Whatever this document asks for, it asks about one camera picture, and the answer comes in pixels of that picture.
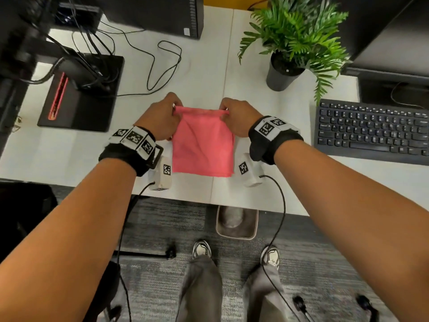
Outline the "person's right hand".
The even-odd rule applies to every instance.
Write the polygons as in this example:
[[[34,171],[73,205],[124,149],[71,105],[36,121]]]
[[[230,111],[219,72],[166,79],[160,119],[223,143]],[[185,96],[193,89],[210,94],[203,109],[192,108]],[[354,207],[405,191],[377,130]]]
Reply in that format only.
[[[248,138],[250,128],[262,117],[263,115],[249,102],[236,100],[236,117],[220,118],[220,120],[237,137]]]

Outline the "person's left forearm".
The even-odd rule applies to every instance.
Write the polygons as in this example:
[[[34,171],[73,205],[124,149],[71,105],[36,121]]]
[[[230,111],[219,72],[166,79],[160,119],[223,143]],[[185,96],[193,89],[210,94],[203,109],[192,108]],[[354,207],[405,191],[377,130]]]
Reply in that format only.
[[[135,170],[101,160],[0,264],[0,322],[82,322],[117,246]]]

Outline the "small black box device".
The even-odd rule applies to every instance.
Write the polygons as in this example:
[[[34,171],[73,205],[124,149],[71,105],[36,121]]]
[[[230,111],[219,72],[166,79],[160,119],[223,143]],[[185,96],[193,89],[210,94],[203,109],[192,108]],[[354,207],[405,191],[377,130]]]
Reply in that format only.
[[[96,32],[102,16],[103,11],[98,6],[61,2],[52,27],[60,30]]]

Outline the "black office chair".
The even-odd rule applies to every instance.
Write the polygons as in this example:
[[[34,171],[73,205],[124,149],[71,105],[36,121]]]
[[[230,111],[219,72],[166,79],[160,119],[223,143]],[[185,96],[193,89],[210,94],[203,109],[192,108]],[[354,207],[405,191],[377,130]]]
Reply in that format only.
[[[0,263],[57,205],[47,184],[0,182]]]

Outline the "yellow partition panel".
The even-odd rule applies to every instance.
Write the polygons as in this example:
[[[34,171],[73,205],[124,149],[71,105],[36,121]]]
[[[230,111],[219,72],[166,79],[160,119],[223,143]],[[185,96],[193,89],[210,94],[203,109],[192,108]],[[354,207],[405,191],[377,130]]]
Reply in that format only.
[[[204,5],[218,8],[230,8],[238,10],[251,10],[253,8],[265,8],[268,0],[203,0]]]

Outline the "black wristband with markers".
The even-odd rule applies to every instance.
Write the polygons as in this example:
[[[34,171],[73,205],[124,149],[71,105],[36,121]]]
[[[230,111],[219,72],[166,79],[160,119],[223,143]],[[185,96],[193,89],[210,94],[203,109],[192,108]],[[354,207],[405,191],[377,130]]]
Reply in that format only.
[[[98,160],[121,160],[135,170],[137,177],[142,177],[148,170],[156,168],[163,151],[148,129],[132,126],[118,129],[109,138]]]
[[[249,129],[250,158],[254,162],[275,165],[274,156],[286,141],[301,140],[299,129],[292,124],[273,116],[263,116]]]

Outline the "pink cloth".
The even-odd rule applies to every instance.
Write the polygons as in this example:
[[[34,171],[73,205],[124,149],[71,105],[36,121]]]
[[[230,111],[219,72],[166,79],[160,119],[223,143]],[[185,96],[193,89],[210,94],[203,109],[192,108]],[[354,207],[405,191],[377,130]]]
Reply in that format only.
[[[231,177],[235,136],[221,120],[229,111],[178,106],[174,114],[180,122],[172,137],[173,172]]]

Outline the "black plant pot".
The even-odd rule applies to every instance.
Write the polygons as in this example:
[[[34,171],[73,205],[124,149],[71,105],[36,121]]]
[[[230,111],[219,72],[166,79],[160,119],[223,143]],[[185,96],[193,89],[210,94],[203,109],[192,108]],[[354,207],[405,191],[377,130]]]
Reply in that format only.
[[[270,58],[266,84],[273,91],[284,91],[304,71],[305,68],[286,60],[281,52],[275,51]]]

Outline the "person's right forearm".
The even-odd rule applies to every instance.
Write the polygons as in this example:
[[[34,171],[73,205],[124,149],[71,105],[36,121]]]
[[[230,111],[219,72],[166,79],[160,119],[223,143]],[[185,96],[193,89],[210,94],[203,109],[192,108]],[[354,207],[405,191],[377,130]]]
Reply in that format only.
[[[301,140],[275,164],[319,229],[400,321],[429,322],[429,211]]]

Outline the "person's shoe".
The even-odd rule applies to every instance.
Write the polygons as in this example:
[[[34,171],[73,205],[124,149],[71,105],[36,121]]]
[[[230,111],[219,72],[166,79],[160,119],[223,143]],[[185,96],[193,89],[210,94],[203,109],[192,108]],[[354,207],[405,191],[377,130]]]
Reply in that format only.
[[[203,239],[196,241],[192,250],[192,258],[196,259],[198,257],[206,256],[212,258],[212,250],[210,245]]]
[[[260,255],[260,265],[261,266],[272,266],[277,271],[279,270],[280,265],[280,253],[278,249],[273,245],[266,246]]]

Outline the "person's left grey trouser leg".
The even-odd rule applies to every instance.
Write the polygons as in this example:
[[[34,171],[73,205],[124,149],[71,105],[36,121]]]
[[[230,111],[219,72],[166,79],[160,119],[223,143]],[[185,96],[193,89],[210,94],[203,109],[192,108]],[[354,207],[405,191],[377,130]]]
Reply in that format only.
[[[175,322],[221,322],[223,283],[214,261],[206,254],[186,269]]]

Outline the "green fern plant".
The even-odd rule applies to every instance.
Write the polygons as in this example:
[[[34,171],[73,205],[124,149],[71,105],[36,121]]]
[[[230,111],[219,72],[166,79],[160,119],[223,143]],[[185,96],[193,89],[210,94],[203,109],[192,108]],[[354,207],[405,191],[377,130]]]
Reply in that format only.
[[[314,100],[318,103],[332,88],[351,56],[341,45],[339,26],[348,18],[331,0],[270,0],[269,7],[251,13],[251,31],[240,41],[241,63],[245,51],[258,40],[271,55],[271,65],[283,76],[300,75],[304,70],[316,79]]]

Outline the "person's right shoe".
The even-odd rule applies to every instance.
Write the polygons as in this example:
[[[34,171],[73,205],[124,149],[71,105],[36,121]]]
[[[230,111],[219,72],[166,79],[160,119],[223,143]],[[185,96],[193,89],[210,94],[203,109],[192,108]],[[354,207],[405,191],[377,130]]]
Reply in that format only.
[[[266,246],[260,255],[260,265],[261,266],[272,266],[277,271],[279,270],[280,265],[280,253],[278,249],[273,245]]]

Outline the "person's left shoe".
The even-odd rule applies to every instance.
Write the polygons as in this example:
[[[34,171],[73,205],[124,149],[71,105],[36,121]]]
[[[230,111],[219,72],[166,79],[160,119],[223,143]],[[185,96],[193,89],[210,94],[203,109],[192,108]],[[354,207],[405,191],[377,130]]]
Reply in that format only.
[[[198,257],[206,256],[212,258],[212,250],[210,245],[203,239],[196,241],[192,250],[192,258],[196,259]]]

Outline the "person's grey trouser leg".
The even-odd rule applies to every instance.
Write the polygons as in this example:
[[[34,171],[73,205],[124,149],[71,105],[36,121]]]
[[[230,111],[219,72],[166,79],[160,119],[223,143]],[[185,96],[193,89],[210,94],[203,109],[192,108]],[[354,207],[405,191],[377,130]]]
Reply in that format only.
[[[298,322],[279,292],[283,287],[275,266],[255,269],[243,287],[244,322]]]
[[[221,322],[223,283],[214,261],[206,254],[186,269],[175,322]]]

